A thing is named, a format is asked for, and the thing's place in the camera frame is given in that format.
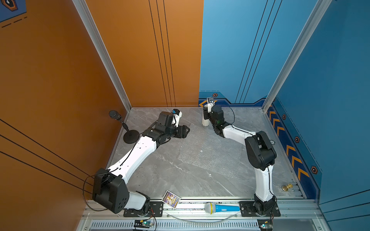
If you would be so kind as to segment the clear bubble wrap sheet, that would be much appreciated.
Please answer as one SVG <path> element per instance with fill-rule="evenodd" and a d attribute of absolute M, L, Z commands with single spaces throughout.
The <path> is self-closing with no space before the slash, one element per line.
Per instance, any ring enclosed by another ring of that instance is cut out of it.
<path fill-rule="evenodd" d="M 191 125 L 190 133 L 180 146 L 179 159 L 231 178 L 243 171 L 254 175 L 245 146 L 218 136 L 211 127 Z"/>

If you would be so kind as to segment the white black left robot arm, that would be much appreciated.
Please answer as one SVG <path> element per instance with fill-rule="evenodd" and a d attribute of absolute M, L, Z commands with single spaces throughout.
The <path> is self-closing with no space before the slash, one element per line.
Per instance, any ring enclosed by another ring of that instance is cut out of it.
<path fill-rule="evenodd" d="M 126 137 L 132 136 L 134 147 L 118 162 L 108 169 L 99 169 L 94 175 L 92 199 L 107 210 L 118 214 L 122 210 L 136 210 L 145 215 L 150 209 L 150 197 L 144 193 L 131 192 L 127 183 L 142 162 L 158 147 L 171 138 L 184 139 L 190 129 L 179 125 L 182 112 L 173 109 L 163 111 L 159 118 L 143 133 L 128 131 Z"/>

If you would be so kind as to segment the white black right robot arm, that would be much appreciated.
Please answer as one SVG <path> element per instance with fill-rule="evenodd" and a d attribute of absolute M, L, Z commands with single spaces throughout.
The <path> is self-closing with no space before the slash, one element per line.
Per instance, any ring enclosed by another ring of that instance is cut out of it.
<path fill-rule="evenodd" d="M 272 201 L 272 171 L 277 153 L 268 135 L 264 131 L 253 132 L 233 126 L 225 120 L 222 107 L 214 103 L 203 107 L 202 125 L 207 127 L 209 124 L 217 135 L 245 145 L 248 161 L 255 169 L 255 201 Z"/>

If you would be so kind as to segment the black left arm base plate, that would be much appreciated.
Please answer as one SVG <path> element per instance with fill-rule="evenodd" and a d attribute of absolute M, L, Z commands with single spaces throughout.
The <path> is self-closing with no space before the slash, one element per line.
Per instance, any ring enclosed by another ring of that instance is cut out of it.
<path fill-rule="evenodd" d="M 162 201 L 150 201 L 146 203 L 141 210 L 136 209 L 125 209 L 123 216 L 127 218 L 138 218 L 138 217 L 150 217 L 156 218 L 162 217 L 164 203 Z"/>

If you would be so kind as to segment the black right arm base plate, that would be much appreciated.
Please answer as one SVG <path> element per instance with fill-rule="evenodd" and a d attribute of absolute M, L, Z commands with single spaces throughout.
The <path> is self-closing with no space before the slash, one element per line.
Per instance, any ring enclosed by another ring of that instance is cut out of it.
<path fill-rule="evenodd" d="M 280 209 L 277 202 L 270 200 L 267 202 L 261 201 L 240 201 L 240 212 L 243 217 L 280 217 Z"/>

